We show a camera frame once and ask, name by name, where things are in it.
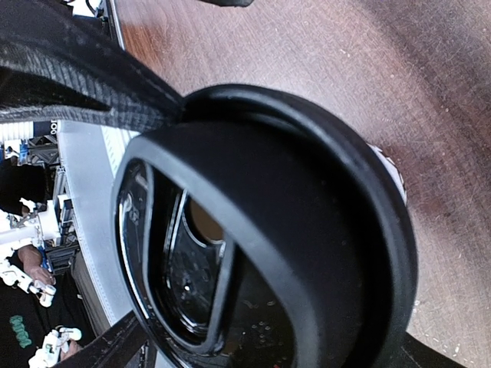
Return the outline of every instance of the wood grain surface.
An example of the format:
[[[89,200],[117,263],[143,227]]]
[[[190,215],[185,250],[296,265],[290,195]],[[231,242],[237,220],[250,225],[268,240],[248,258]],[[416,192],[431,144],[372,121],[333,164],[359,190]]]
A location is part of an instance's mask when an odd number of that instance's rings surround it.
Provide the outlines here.
[[[420,283],[410,332],[491,366],[487,0],[118,0],[127,50],[187,94],[286,90],[382,147],[407,181]]]

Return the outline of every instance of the white robot figure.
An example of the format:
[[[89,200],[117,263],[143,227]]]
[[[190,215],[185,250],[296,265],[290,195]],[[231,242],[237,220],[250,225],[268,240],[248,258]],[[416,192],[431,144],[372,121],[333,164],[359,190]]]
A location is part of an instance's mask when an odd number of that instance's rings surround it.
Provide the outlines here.
[[[60,353],[68,352],[68,341],[79,341],[82,332],[77,328],[61,327],[52,330],[43,341],[43,346],[36,350],[36,354],[29,360],[29,368],[48,368],[58,363]]]
[[[39,296],[43,307],[50,307],[56,289],[36,280],[33,281],[18,267],[10,264],[7,258],[26,245],[38,247],[44,240],[60,237],[58,222],[53,209],[53,202],[48,202],[46,212],[34,212],[19,223],[22,227],[0,232],[0,277],[8,286],[18,286],[26,293]]]

